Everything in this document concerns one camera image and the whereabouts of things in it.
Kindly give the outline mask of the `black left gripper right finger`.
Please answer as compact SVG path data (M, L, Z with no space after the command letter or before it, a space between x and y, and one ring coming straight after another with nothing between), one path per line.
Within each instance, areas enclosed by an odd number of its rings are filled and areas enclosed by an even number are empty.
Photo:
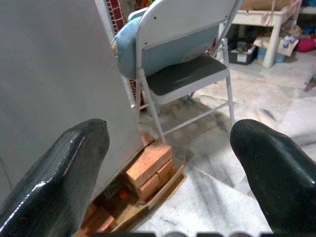
M230 145L275 233L316 232L316 163L290 137L253 120L237 121Z

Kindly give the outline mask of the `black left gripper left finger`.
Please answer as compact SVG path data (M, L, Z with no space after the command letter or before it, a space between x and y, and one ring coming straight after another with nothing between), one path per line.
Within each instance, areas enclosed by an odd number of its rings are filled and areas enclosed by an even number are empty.
M80 228L110 144L106 121L67 129L0 208L3 237L72 237Z

